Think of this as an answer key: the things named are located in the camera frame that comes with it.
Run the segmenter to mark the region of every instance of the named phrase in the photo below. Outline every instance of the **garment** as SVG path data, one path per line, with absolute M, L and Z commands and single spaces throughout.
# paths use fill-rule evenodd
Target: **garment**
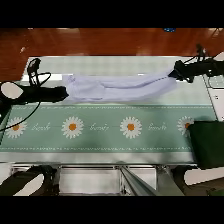
M 73 102 L 120 102 L 152 98 L 176 87 L 176 79 L 163 75 L 63 76 L 63 84 Z

